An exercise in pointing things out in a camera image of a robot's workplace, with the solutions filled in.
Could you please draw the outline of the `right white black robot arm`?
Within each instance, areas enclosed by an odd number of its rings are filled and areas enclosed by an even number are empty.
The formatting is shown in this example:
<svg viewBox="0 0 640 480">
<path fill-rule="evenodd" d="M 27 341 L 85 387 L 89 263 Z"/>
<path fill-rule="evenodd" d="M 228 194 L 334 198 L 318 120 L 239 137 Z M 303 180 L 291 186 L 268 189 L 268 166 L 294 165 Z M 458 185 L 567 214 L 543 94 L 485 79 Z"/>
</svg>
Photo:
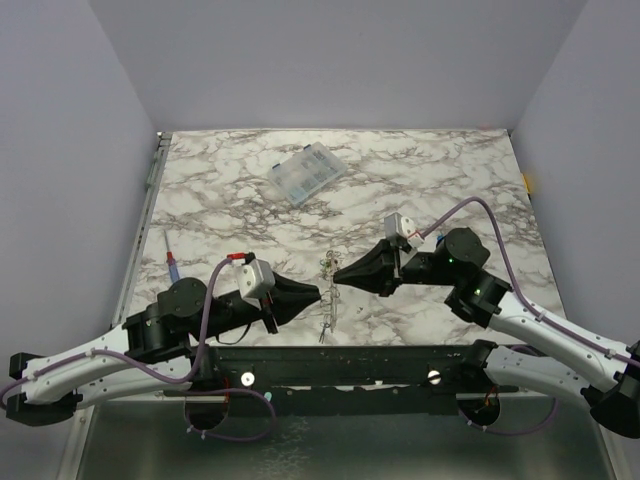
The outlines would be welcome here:
<svg viewBox="0 0 640 480">
<path fill-rule="evenodd" d="M 488 346 L 459 367 L 461 383 L 481 391 L 494 383 L 576 401 L 602 427 L 639 436 L 639 347 L 586 330 L 534 305 L 516 287 L 487 272 L 490 253 L 469 228 L 443 236 L 434 251 L 389 236 L 333 280 L 381 297 L 401 285 L 447 286 L 445 303 L 459 319 L 507 334 L 540 351 L 525 359 Z"/>
</svg>

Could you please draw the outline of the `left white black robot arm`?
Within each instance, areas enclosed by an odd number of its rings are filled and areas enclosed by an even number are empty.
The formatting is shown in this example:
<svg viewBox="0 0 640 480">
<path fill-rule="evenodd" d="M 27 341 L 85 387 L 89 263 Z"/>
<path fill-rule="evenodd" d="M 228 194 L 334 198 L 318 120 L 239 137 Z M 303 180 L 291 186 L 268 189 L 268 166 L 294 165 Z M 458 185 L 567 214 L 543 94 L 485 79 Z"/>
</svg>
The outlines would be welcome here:
<svg viewBox="0 0 640 480">
<path fill-rule="evenodd" d="M 207 340 L 255 322 L 275 333 L 321 298 L 313 285 L 280 275 L 214 296 L 183 278 L 144 311 L 79 347 L 53 356 L 20 352 L 10 359 L 13 383 L 1 392 L 8 419 L 39 427 L 60 423 L 108 399 L 157 390 L 206 395 L 221 382 Z"/>
</svg>

